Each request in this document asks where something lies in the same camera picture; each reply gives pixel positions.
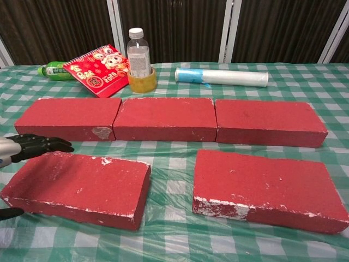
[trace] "red calendar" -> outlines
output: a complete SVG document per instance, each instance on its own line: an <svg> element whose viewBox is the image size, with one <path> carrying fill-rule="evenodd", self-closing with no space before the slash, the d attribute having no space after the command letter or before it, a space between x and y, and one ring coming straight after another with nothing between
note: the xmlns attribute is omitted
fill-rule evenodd
<svg viewBox="0 0 349 262"><path fill-rule="evenodd" d="M129 61L110 44L74 58L63 67L97 97L110 97L128 84Z"/></svg>

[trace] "white bottle cap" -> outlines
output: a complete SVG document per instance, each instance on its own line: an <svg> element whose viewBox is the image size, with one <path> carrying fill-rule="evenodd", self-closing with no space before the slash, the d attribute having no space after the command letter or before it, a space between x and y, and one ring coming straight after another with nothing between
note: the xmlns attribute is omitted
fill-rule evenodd
<svg viewBox="0 0 349 262"><path fill-rule="evenodd" d="M139 27L134 27L129 29L129 36L131 39L140 39L144 36L143 29Z"/></svg>

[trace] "white plastic roll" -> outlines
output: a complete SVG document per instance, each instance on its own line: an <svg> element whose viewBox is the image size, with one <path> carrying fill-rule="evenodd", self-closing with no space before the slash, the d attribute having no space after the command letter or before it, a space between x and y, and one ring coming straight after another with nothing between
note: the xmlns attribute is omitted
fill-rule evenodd
<svg viewBox="0 0 349 262"><path fill-rule="evenodd" d="M177 82L266 87L269 75L268 72L177 68L175 78Z"/></svg>

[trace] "plastic bottle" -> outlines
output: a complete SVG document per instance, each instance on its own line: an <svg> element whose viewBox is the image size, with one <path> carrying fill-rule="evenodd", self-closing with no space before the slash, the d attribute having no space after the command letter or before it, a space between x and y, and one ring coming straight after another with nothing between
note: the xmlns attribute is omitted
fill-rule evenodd
<svg viewBox="0 0 349 262"><path fill-rule="evenodd" d="M41 76L48 77L52 80L70 80L75 79L71 74L69 74L63 65L65 62L50 62L45 67L39 67L38 73Z"/></svg>
<svg viewBox="0 0 349 262"><path fill-rule="evenodd" d="M127 44L127 56L130 62L130 74L135 78L146 78L152 72L149 58L149 45L143 39L143 29L129 29L131 40Z"/></svg>

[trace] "bottle label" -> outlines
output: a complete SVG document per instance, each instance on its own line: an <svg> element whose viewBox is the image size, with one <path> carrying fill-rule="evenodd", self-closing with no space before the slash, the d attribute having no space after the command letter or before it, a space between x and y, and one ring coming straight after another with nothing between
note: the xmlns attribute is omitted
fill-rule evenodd
<svg viewBox="0 0 349 262"><path fill-rule="evenodd" d="M145 53L127 53L130 62L130 73L135 78L146 78L151 74L149 49Z"/></svg>
<svg viewBox="0 0 349 262"><path fill-rule="evenodd" d="M67 73L67 71L65 71L64 68L46 67L47 75L55 75L55 74L61 74L61 73Z"/></svg>

